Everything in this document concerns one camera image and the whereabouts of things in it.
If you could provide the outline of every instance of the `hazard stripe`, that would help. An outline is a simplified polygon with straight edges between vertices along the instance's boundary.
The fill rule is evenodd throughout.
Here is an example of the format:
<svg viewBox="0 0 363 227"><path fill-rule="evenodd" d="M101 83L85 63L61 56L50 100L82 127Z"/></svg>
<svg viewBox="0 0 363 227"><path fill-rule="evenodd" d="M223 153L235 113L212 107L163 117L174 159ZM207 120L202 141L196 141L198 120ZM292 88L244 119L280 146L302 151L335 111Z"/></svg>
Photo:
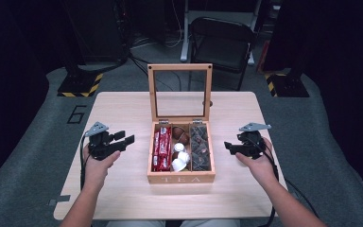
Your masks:
<svg viewBox="0 0 363 227"><path fill-rule="evenodd" d="M98 89L99 82L101 81L103 74L99 74L96 76L94 84L88 93L58 93L58 96L67 96L67 97L75 97L75 96L93 96L95 91Z"/></svg>
<svg viewBox="0 0 363 227"><path fill-rule="evenodd" d="M285 76L285 74L265 74L265 79L267 80L267 84L268 84L268 88L270 91L270 94L272 96L278 96L278 94L276 93L275 87L272 83L272 80L270 80L270 76L271 75L276 75L276 76Z"/></svg>

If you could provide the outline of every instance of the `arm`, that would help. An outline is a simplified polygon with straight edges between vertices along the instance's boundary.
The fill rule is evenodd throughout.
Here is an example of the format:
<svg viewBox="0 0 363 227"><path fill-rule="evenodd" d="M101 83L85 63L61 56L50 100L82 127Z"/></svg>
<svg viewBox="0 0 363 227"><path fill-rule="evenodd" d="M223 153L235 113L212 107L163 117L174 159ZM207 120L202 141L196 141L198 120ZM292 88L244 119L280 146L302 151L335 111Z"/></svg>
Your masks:
<svg viewBox="0 0 363 227"><path fill-rule="evenodd" d="M271 149L272 144L269 140L266 138L264 140L267 147ZM255 180L264 188L284 226L326 226L279 184L272 165L265 155L256 160L241 153L236 153L235 156L250 169Z"/></svg>
<svg viewBox="0 0 363 227"><path fill-rule="evenodd" d="M87 162L85 169L84 186L78 195L72 208L70 208L66 217L60 226L91 226L98 199L105 177L108 175L108 168L113 165L120 156L120 151L113 153L102 161L97 161L88 157L88 146L84 147L84 162Z"/></svg>

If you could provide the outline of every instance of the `black stand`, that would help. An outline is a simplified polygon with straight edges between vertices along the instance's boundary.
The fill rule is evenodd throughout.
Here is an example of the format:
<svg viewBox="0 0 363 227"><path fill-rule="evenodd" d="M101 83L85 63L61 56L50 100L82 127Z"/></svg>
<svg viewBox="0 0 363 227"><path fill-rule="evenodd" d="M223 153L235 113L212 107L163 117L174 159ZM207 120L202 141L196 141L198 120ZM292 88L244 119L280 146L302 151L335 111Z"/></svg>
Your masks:
<svg viewBox="0 0 363 227"><path fill-rule="evenodd" d="M99 73L84 71L80 68L77 68L76 72L67 70L67 76L58 89L58 95L66 93L90 94L95 86L98 75Z"/></svg>
<svg viewBox="0 0 363 227"><path fill-rule="evenodd" d="M309 97L300 77L295 79L290 74L286 76L271 75L268 79L268 84L272 83L273 96L279 97Z"/></svg>
<svg viewBox="0 0 363 227"><path fill-rule="evenodd" d="M320 41L325 37L328 16L331 14L332 7L331 5L325 5L323 9L324 15L314 20L314 24L306 34L305 41L293 62L290 72L285 77L271 75L268 78L268 84L273 84L273 96L309 97L300 77L317 48L319 48Z"/></svg>

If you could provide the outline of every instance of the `lettering on box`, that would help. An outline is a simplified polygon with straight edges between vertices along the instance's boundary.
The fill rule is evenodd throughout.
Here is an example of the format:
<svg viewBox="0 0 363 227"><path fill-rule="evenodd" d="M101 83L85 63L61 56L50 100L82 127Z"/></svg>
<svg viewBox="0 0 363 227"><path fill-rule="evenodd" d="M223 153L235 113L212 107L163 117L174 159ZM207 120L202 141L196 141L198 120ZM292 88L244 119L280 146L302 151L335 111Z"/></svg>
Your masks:
<svg viewBox="0 0 363 227"><path fill-rule="evenodd" d="M177 178L172 178L172 177L162 177L162 180L164 180L165 183L173 183L173 182L177 182L177 183L200 183L201 180L198 177L194 177L191 181L185 179L185 177L177 177Z"/></svg>

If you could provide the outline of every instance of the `gray carpet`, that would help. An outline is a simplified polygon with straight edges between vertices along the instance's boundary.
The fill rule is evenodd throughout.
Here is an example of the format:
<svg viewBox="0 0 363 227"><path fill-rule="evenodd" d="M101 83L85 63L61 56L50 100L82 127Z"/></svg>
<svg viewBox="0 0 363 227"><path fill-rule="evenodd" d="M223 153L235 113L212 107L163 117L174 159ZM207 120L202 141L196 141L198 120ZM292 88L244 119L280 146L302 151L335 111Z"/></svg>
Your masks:
<svg viewBox="0 0 363 227"><path fill-rule="evenodd" d="M254 49L255 63L268 37L260 37ZM132 48L134 56L146 61L179 63L181 44L160 44ZM108 65L89 65L99 68ZM57 90L66 76L64 69L47 75L50 83L46 100L22 140L0 169L0 226L57 226L55 206L49 205L61 194L79 139L83 134L95 96L59 97ZM320 218L329 226L363 226L363 183L347 164L328 128L317 85L302 76L310 97L272 97L264 75L249 66L242 91L256 93L264 118L278 151L281 168L311 201ZM214 91L222 91L214 85ZM104 74L97 92L148 91L147 76L127 61ZM72 111L83 112L80 124L67 124ZM304 205L307 203L294 188ZM242 219L242 226L265 224L267 218ZM94 226L105 226L95 221ZM282 226L277 218L272 226Z"/></svg>

